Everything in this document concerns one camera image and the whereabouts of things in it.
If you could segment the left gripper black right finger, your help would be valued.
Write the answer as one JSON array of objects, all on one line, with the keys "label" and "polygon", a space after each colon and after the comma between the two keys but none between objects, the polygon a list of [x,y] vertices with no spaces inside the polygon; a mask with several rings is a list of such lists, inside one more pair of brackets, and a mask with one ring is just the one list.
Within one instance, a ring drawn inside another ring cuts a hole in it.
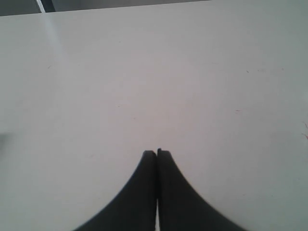
[{"label": "left gripper black right finger", "polygon": [[157,150],[158,214],[162,231],[242,231],[189,184],[171,153]]}]

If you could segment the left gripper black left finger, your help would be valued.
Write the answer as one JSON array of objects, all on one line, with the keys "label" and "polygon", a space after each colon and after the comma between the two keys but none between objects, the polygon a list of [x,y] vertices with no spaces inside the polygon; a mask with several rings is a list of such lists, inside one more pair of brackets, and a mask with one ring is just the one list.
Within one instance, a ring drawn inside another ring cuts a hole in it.
[{"label": "left gripper black left finger", "polygon": [[154,231],[157,208],[157,156],[144,151],[129,181],[98,214],[77,231]]}]

